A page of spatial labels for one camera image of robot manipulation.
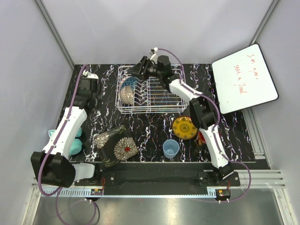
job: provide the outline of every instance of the dish rack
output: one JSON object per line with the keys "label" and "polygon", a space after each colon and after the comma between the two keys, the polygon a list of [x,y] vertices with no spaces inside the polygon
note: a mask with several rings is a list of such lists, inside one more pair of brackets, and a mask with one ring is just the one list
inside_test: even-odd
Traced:
{"label": "dish rack", "polygon": [[[187,107],[187,102],[178,97],[175,94],[163,89],[159,79],[156,77],[149,77],[148,80],[140,80],[137,78],[134,94],[134,104],[126,105],[120,100],[120,91],[122,87],[122,81],[127,76],[131,76],[128,73],[128,69],[132,66],[120,66],[118,69],[118,81],[116,90],[116,102],[117,109],[122,114],[132,113],[181,113]],[[174,74],[180,75],[182,73],[181,66],[178,64],[172,64],[172,71]]]}

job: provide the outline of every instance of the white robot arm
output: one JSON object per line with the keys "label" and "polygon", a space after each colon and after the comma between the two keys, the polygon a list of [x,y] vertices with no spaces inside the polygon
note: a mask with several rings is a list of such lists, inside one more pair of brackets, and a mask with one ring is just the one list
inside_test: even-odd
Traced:
{"label": "white robot arm", "polygon": [[[196,95],[196,93],[202,94],[199,91],[193,90],[193,92],[189,92],[187,91],[186,88],[183,87],[182,84],[180,84],[179,79],[176,79],[174,81],[172,81],[170,84],[170,92],[173,94],[178,95],[179,97],[181,97],[183,100],[185,100],[186,102],[189,102],[190,100],[192,100],[193,98],[198,98],[199,95]],[[214,136],[213,136],[213,132],[215,132],[217,135],[217,141],[218,141],[218,145],[221,148],[222,154],[226,155],[219,133],[218,133],[218,127],[216,126],[214,128],[214,130],[212,131],[212,128],[214,127],[214,125],[211,125],[208,127],[208,129],[203,129],[200,128],[200,132],[203,134],[205,142],[207,144],[207,147],[210,151],[210,157],[211,157],[211,164],[215,167],[215,168],[220,168],[220,167],[224,167],[228,164],[228,161],[220,154],[219,149],[216,145]]]}
{"label": "white robot arm", "polygon": [[42,152],[33,152],[31,156],[31,164],[38,179],[41,164],[51,149],[43,168],[41,183],[68,188],[74,181],[91,178],[94,175],[95,166],[93,164],[71,164],[68,157],[76,133],[87,119],[88,113],[101,106],[101,94],[101,82],[98,81],[98,76],[84,71],[70,116],[68,117],[70,108],[67,107],[49,143]]}
{"label": "white robot arm", "polygon": [[144,56],[139,63],[128,70],[128,73],[144,80],[150,76],[157,77],[163,88],[189,102],[192,123],[205,138],[211,163],[214,166],[215,178],[217,181],[226,179],[233,174],[233,169],[231,163],[223,157],[226,153],[216,126],[218,109],[207,100],[207,96],[203,97],[201,92],[189,87],[180,77],[174,75],[169,57],[165,55],[157,57],[157,50],[157,48],[151,50],[151,58]]}

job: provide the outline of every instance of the black and white marbled mat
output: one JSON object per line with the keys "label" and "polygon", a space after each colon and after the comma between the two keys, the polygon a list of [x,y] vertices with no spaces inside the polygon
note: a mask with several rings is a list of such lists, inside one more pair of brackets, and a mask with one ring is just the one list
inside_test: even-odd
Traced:
{"label": "black and white marbled mat", "polygon": [[[98,75],[103,85],[102,107],[88,115],[82,125],[82,151],[69,157],[70,161],[101,161],[97,148],[92,144],[95,134],[100,134],[119,125],[125,125],[131,131],[139,154],[128,159],[130,162],[206,162],[209,160],[207,146],[197,152],[196,140],[182,140],[172,133],[172,120],[182,115],[189,115],[187,107],[183,113],[164,114],[121,114],[115,107],[118,67],[120,65],[89,65],[89,71]],[[76,65],[66,94],[64,109],[70,103],[75,82],[81,65]],[[185,64],[186,83],[203,93],[214,90],[210,87],[213,76],[210,64]],[[228,157],[232,160],[254,162],[255,156],[251,146],[242,111],[221,115],[219,124],[221,140]],[[164,157],[163,143],[174,139],[180,144],[178,155],[170,160]]]}

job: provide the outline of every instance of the blue cup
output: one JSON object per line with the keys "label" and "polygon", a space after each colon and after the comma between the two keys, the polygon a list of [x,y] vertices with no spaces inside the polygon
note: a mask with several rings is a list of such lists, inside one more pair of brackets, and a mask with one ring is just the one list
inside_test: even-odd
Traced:
{"label": "blue cup", "polygon": [[163,151],[167,158],[174,158],[179,151],[179,144],[172,139],[166,140],[163,144]]}

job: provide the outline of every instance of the black-framed whiteboard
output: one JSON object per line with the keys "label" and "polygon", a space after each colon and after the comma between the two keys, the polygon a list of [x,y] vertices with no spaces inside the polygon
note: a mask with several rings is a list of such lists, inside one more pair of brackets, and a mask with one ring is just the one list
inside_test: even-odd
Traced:
{"label": "black-framed whiteboard", "polygon": [[213,62],[212,70],[222,114],[279,98],[258,44]]}

